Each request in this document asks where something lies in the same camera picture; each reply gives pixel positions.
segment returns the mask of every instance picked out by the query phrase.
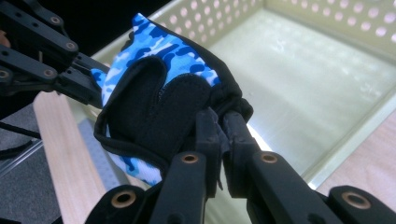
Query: wooden table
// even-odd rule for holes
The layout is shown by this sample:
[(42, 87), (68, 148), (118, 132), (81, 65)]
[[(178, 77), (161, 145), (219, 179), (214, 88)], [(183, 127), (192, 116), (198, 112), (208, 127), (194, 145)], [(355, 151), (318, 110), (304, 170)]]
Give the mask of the wooden table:
[[(65, 224), (83, 223), (106, 193), (78, 131), (67, 99), (40, 93), (34, 102), (50, 173)], [(396, 111), (393, 112), (318, 191), (333, 186), (364, 189), (396, 211)]]

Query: robotic hand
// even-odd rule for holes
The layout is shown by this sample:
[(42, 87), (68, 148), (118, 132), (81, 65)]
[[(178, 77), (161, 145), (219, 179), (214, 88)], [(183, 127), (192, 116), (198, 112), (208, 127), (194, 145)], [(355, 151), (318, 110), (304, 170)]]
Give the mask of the robotic hand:
[(189, 39), (137, 15), (108, 70), (61, 35), (59, 17), (36, 15), (40, 21), (0, 0), (1, 29), (57, 65), (0, 45), (0, 94), (58, 91), (103, 107), (95, 137), (119, 167), (152, 186), (110, 190), (87, 223), (202, 223), (221, 160), (230, 194), (247, 199), (253, 223), (396, 223), (369, 193), (343, 186), (318, 195), (281, 156), (261, 151), (246, 126), (252, 107), (227, 66)]

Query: glove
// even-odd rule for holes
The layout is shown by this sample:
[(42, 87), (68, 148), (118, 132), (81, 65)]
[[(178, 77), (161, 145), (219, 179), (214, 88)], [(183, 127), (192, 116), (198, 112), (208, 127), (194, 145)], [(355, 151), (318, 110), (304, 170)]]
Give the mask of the glove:
[(94, 136), (127, 174), (153, 186), (193, 137), (195, 115), (211, 107), (221, 118), (252, 107), (225, 63), (207, 49), (146, 19), (133, 18), (130, 41), (104, 74), (103, 110)]

